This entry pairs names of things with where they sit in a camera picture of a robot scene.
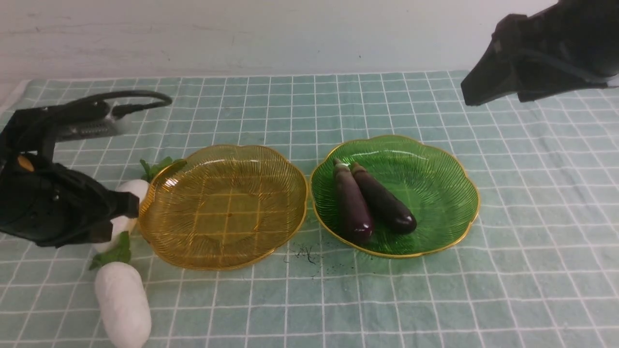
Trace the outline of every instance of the cable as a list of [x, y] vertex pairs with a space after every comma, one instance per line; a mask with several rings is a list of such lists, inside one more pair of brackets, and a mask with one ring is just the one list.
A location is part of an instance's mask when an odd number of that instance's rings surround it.
[[107, 92], [107, 93], [89, 95], [88, 97], [76, 99], [66, 104], [63, 104], [60, 107], [54, 109], [54, 111], [51, 111], [47, 115], [47, 117], [43, 117], [43, 118], [40, 118], [39, 120], [36, 120], [36, 122], [30, 125], [30, 127], [28, 127], [24, 131], [24, 133], [19, 137], [19, 139], [17, 140], [15, 144], [15, 151], [17, 153], [22, 152], [24, 148], [23, 145], [28, 144], [32, 140], [31, 138], [38, 134], [37, 132], [38, 130], [40, 130], [41, 128], [50, 126], [54, 122], [59, 121], [59, 118], [56, 118], [54, 116], [62, 115], [64, 111], [72, 107], [75, 107], [81, 104], [102, 102], [108, 99], [127, 98], [127, 97], [147, 97], [147, 98], [150, 97], [150, 98], [159, 99], [160, 101], [148, 103], [148, 104], [141, 104], [141, 105], [140, 104], [118, 105], [112, 108], [112, 115], [120, 117], [120, 116], [130, 114], [132, 112], [142, 111], [142, 110], [152, 109], [152, 108], [166, 107], [172, 104], [172, 98], [170, 98], [169, 96], [163, 93], [154, 92], [151, 90], [121, 90], [121, 91], [116, 91], [116, 92]]

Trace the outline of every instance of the eggplant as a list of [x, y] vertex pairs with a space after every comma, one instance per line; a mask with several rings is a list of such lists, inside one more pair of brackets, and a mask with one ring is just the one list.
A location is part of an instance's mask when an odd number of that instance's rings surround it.
[[335, 195], [344, 234], [354, 243], [367, 243], [374, 232], [370, 209], [348, 166], [339, 159], [333, 159], [333, 165]]
[[380, 218], [389, 230], [405, 235], [417, 228], [417, 220], [409, 208], [365, 168], [355, 162], [351, 172], [370, 211]]

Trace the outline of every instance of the white wall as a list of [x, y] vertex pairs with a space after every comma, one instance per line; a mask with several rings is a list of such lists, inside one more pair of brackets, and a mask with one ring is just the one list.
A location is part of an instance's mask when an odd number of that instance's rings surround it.
[[468, 69], [554, 0], [2, 0], [0, 82]]

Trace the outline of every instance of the white radish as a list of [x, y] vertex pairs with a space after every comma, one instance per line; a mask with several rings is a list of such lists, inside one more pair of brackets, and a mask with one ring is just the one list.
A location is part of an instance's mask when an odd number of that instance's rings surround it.
[[149, 302], [138, 271], [122, 262], [101, 267], [95, 278], [101, 321], [116, 348], [142, 348], [152, 326]]
[[[144, 180], [130, 180], [126, 183], [123, 183], [117, 191], [119, 192], [131, 192], [135, 194], [139, 200], [140, 204], [146, 197], [146, 194], [149, 190], [149, 183]], [[114, 248], [118, 244], [118, 236], [120, 233], [124, 231], [131, 231], [136, 224], [136, 219], [129, 219], [126, 216], [115, 217], [110, 220], [112, 223], [112, 238], [110, 241], [106, 241], [104, 243], [94, 243], [97, 253], [104, 253], [112, 248]]]

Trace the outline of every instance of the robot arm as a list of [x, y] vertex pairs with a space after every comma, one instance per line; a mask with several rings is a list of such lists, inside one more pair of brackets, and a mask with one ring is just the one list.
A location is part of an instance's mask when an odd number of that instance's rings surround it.
[[[160, 101], [114, 107], [105, 101], [122, 97]], [[137, 217], [138, 198], [53, 163], [55, 145], [121, 134], [125, 115], [171, 103], [164, 94], [129, 90], [17, 110], [0, 133], [0, 232], [57, 248], [110, 241], [110, 220]]]
[[521, 102], [579, 89], [619, 87], [619, 0], [559, 0], [501, 20], [462, 81], [467, 105], [517, 93]]

